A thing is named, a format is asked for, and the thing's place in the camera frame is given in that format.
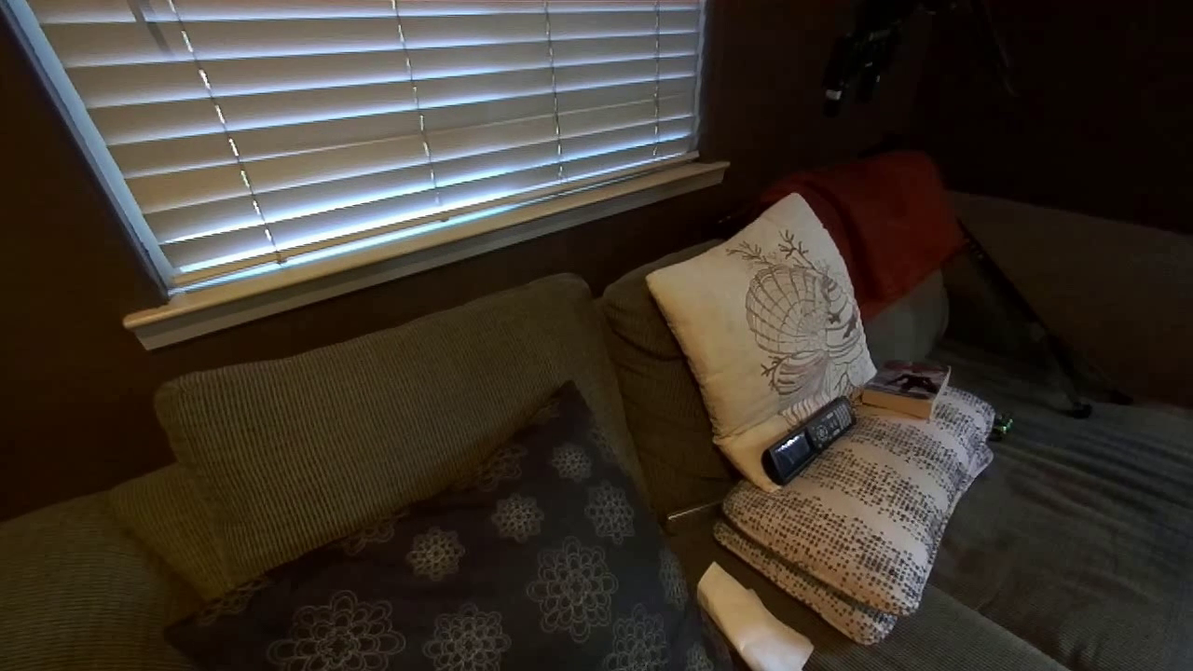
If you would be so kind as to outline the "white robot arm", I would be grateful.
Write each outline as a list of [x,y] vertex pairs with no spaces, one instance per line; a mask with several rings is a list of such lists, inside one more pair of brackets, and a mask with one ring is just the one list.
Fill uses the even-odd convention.
[[822,105],[840,114],[850,100],[868,100],[896,64],[898,39],[913,13],[936,13],[944,0],[857,0],[857,13],[848,32],[837,36]]

